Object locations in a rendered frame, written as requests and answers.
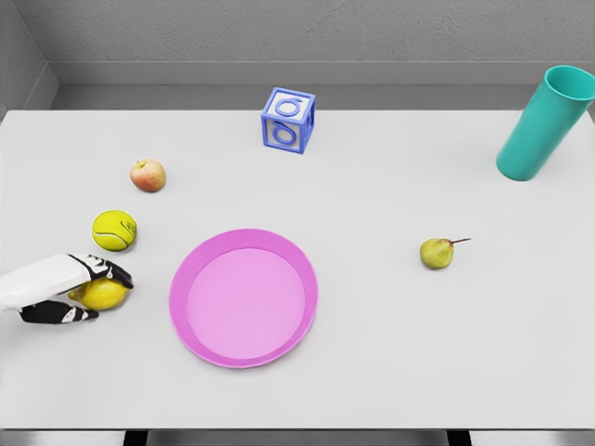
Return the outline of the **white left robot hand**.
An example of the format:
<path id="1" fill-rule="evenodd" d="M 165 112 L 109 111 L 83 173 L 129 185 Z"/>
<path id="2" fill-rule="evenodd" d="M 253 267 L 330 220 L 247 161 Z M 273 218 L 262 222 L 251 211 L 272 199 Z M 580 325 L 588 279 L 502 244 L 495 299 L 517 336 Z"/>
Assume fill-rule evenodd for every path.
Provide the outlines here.
<path id="1" fill-rule="evenodd" d="M 132 276 L 110 260 L 93 255 L 54 255 L 0 277 L 0 312 L 14 310 L 23 321 L 35 324 L 93 320 L 99 316 L 96 310 L 52 298 L 100 279 L 114 280 L 126 290 L 134 288 Z"/>

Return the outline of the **yellow lemon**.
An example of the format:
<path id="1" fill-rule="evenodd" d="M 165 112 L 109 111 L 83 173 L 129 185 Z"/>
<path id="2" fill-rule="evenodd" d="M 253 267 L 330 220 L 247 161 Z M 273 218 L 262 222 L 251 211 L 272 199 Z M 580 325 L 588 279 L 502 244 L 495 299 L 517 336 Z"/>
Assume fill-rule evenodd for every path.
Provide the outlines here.
<path id="1" fill-rule="evenodd" d="M 116 280 L 101 278 L 75 288 L 67 296 L 85 308 L 104 311 L 118 307 L 129 291 Z"/>

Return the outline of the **pink round plate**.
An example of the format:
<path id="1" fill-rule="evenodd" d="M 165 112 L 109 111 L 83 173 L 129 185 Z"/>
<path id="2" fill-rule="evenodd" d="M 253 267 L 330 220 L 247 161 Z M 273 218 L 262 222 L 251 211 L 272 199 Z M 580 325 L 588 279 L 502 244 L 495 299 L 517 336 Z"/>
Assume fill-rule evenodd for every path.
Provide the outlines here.
<path id="1" fill-rule="evenodd" d="M 315 270 L 297 245 L 267 230 L 230 230 L 181 262 L 169 315 L 195 356 L 245 369 L 289 353 L 310 330 L 318 301 Z"/>

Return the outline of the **yellow-green tennis ball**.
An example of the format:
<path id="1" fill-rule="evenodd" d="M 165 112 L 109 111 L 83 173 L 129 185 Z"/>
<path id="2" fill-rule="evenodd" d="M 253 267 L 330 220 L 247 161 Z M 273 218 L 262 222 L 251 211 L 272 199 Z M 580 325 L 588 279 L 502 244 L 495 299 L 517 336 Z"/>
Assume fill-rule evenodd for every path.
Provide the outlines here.
<path id="1" fill-rule="evenodd" d="M 99 214 L 92 223 L 92 238 L 104 250 L 120 252 L 128 249 L 136 240 L 137 222 L 121 210 L 109 210 Z"/>

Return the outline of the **red-yellow apple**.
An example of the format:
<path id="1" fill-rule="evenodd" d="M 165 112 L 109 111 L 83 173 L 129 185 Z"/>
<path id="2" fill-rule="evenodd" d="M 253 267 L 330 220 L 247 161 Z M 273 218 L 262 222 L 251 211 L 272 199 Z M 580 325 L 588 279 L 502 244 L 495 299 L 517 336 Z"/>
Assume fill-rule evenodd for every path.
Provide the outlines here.
<path id="1" fill-rule="evenodd" d="M 133 185 L 145 192 L 157 192 L 166 183 L 166 172 L 163 165 L 153 158 L 138 160 L 129 171 Z"/>

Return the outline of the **blue letter toy block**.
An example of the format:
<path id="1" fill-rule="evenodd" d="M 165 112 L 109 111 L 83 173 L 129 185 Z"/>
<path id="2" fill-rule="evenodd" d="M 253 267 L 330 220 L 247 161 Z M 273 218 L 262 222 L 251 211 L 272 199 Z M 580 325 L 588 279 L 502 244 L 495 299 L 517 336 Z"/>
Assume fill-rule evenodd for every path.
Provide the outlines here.
<path id="1" fill-rule="evenodd" d="M 263 144 L 303 154 L 314 128 L 316 97 L 276 86 L 261 112 Z"/>

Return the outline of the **green pear with stem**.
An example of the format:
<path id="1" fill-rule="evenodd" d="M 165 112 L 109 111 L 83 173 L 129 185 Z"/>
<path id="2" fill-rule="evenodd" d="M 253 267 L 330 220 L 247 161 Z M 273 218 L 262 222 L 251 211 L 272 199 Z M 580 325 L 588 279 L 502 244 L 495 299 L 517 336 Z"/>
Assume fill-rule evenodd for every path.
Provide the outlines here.
<path id="1" fill-rule="evenodd" d="M 470 241 L 470 238 L 458 240 L 445 238 L 428 239 L 419 247 L 420 260 L 429 269 L 445 269 L 451 265 L 454 259 L 454 245 L 467 241 Z"/>

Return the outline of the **teal plastic cup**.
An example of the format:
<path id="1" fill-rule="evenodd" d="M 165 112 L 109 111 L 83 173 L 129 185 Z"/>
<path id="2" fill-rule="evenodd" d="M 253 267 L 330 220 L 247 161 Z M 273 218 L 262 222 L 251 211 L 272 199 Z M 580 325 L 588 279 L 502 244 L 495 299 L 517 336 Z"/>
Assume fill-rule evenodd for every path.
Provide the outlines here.
<path id="1" fill-rule="evenodd" d="M 500 173 L 533 179 L 593 101 L 595 75 L 570 65 L 548 68 L 496 157 Z"/>

